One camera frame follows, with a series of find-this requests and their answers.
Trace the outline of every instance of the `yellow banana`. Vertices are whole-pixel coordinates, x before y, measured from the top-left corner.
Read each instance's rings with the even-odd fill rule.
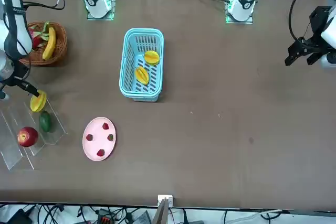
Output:
[[[49,41],[42,55],[42,58],[44,60],[49,60],[53,56],[55,46],[56,46],[56,32],[55,32],[55,29],[50,26],[49,27]]]

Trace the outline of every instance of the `strawberry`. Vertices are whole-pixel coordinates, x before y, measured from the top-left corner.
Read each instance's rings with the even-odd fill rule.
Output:
[[[86,140],[87,141],[92,141],[93,140],[93,136],[91,134],[86,135]]]
[[[35,37],[33,39],[33,49],[36,49],[41,43],[43,43],[43,40],[40,37]]]
[[[100,156],[100,157],[102,157],[104,154],[105,154],[105,151],[104,151],[103,149],[100,149],[100,150],[97,152],[97,156]]]
[[[113,141],[113,135],[112,135],[112,134],[108,135],[107,139],[108,139],[109,141]]]
[[[109,129],[109,125],[107,123],[103,123],[103,129],[104,130],[108,130]]]

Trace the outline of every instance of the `wicker basket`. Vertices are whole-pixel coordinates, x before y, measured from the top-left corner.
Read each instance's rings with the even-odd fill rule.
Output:
[[[42,31],[44,22],[33,22],[33,23],[29,23],[28,26],[29,27],[36,26],[34,31]],[[67,34],[65,32],[65,29],[60,24],[54,23],[54,22],[50,22],[49,26],[52,26],[56,32],[57,40],[56,40],[55,51],[49,60],[43,60],[42,58],[42,54],[46,46],[39,47],[38,49],[31,51],[29,54],[29,57],[32,62],[31,63],[32,65],[43,66],[43,65],[53,64],[61,60],[66,55],[66,52],[68,49],[68,42],[67,42],[68,40],[67,40]],[[25,65],[29,65],[28,58],[21,59],[20,61]]]

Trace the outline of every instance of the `basket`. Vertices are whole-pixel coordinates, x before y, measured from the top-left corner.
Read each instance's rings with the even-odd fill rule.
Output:
[[[29,27],[34,26],[34,25],[36,26],[34,29],[35,31],[42,31],[44,22],[33,22],[33,23],[28,24]],[[46,46],[39,47],[35,51],[31,51],[29,54],[29,57],[32,62],[31,63],[32,65],[43,66],[43,65],[53,64],[56,61],[61,60],[66,55],[66,52],[68,49],[68,40],[67,40],[67,34],[65,32],[65,29],[58,23],[50,22],[49,25],[52,26],[56,32],[57,40],[56,40],[55,51],[49,60],[43,60],[42,58],[42,54]],[[25,65],[29,65],[28,58],[21,59],[20,61]]]
[[[134,101],[156,102],[162,90],[163,34],[152,28],[133,28],[125,34],[122,49],[119,88],[121,93]],[[160,61],[151,66],[144,61],[148,50],[156,51]],[[143,85],[135,77],[135,69],[142,66],[149,74],[149,83]]]

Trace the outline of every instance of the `avocado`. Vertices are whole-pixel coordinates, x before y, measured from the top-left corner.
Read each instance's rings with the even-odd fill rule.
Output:
[[[40,114],[40,127],[44,132],[51,130],[51,116],[47,111],[42,111]]]

